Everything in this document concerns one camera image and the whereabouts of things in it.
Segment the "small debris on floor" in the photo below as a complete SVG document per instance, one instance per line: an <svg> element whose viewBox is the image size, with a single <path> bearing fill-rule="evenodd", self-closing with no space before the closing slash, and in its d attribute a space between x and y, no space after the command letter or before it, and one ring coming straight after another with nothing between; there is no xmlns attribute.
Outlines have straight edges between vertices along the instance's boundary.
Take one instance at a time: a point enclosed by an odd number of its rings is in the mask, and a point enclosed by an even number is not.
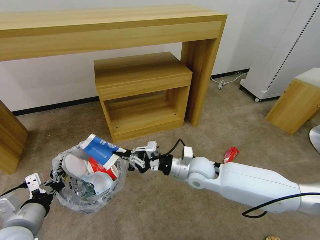
<svg viewBox="0 0 320 240"><path fill-rule="evenodd" d="M280 238L272 236L272 237L267 237L266 240L280 240Z"/></svg>

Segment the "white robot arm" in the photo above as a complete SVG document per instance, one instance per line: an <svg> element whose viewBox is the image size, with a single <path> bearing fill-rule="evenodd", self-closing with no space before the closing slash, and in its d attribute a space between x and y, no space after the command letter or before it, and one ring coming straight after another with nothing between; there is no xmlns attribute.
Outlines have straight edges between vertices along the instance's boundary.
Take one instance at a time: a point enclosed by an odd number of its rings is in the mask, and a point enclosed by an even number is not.
<svg viewBox="0 0 320 240"><path fill-rule="evenodd" d="M170 153L179 141L162 155L155 141L132 151L114 153L129 160L131 170L136 168L141 173L148 169L162 171L194 188L209 189L227 199L254 207L242 214L245 217L259 218L267 212L286 211L320 214L320 182L297 184L271 170L233 162L212 162L205 157L194 157L192 148L187 146L184 146L182 157L175 158ZM53 196L64 187L61 182L52 180L44 183L37 173L25 180L20 187L29 188L30 199L21 207L12 198L12 193L0 198L0 217L4 220L0 240L39 239L39 230ZM259 216L248 215L256 209L265 212Z"/></svg>
<svg viewBox="0 0 320 240"><path fill-rule="evenodd" d="M254 207L244 212L243 216L258 218L266 212L287 211L320 214L320 182L298 184L271 170L233 162L211 162L204 157L193 157L192 148L187 146L184 146L181 158L172 157L168 153L160 155L156 142L149 142L145 152L149 154L145 154L143 160L139 158L142 155L137 154L139 152L135 149L129 158L130 163L140 172L145 172L150 165L151 171L161 170L164 174L183 180L194 188L209 189L229 200ZM260 208L265 211L263 214L247 215Z"/></svg>

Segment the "wooden furniture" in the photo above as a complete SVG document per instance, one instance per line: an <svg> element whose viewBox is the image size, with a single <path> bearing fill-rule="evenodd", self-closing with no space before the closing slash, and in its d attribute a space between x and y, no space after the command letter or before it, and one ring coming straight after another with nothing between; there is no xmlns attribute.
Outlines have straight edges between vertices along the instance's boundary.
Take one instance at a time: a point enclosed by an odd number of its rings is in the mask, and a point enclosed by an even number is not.
<svg viewBox="0 0 320 240"><path fill-rule="evenodd" d="M9 174L19 163L28 130L0 101L0 168Z"/></svg>
<svg viewBox="0 0 320 240"><path fill-rule="evenodd" d="M94 73L114 142L183 125L192 72L170 52L95 60Z"/></svg>
<svg viewBox="0 0 320 240"><path fill-rule="evenodd" d="M320 69L295 77L266 116L266 120L294 134L320 107Z"/></svg>
<svg viewBox="0 0 320 240"><path fill-rule="evenodd" d="M0 61L183 42L197 126L226 18L191 5L1 13Z"/></svg>

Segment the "white cable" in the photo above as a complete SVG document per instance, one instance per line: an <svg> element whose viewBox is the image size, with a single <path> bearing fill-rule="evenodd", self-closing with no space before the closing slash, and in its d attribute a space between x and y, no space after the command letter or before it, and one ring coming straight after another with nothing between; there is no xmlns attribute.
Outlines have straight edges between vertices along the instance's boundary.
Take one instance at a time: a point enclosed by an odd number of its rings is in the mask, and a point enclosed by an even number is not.
<svg viewBox="0 0 320 240"><path fill-rule="evenodd" d="M234 81L237 80L239 77L241 77L242 75L245 75L245 74L247 74L247 73L242 73L240 76L236 77L235 79L233 79L232 81L229 81L229 82L226 82L226 81L224 81L223 79L221 79L220 82L218 82L218 81L214 80L212 77L210 77L210 80L218 83L218 88L219 88L219 89L222 89L222 86L223 86L223 85L226 85L227 83L234 82Z"/></svg>

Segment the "black baseboard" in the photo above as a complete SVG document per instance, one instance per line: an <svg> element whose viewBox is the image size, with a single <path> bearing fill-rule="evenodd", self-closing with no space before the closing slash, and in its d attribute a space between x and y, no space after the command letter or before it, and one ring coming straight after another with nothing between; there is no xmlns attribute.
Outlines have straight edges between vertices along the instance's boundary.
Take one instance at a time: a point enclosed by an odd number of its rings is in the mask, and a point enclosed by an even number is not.
<svg viewBox="0 0 320 240"><path fill-rule="evenodd" d="M43 112L43 111L53 110L53 109L57 109L57 108L70 107L70 106L73 106L73 105L89 103L89 102L95 102L95 101L99 101L99 97L98 96L90 97L90 98L83 98L83 99L78 99L78 100L73 100L73 101L69 101L69 102L50 104L50 105L41 106L41 107L28 108L28 109L13 111L12 113L15 116L19 116L19 115L24 115L24 114L28 114L28 113Z"/></svg>
<svg viewBox="0 0 320 240"><path fill-rule="evenodd" d="M220 74L216 74L216 75L211 75L211 77L213 79L215 78L219 78L219 77L226 77L226 76L230 76L230 75L234 75L236 73L246 73L246 72L249 72L249 68L247 69L242 69L242 70L238 70L238 71L233 71L233 72L227 72L227 73L220 73Z"/></svg>
<svg viewBox="0 0 320 240"><path fill-rule="evenodd" d="M239 71L216 74L216 75L212 75L211 77L212 78L219 78L219 77L225 77L225 76L233 75L233 74L236 74L237 72L246 73L248 71L249 71L249 69L243 69L243 70L239 70ZM73 101L69 101L69 102L50 104L50 105L41 106L41 107L28 108L28 109L13 111L12 113L15 116L19 116L19 115L24 115L24 114L29 114L29 113L53 110L53 109L62 108L62 107L70 107L70 106L74 106L74 105L78 105L78 104L95 102L95 101L99 101L99 97L98 96L97 97L90 97L90 98L83 98L83 99L73 100Z"/></svg>

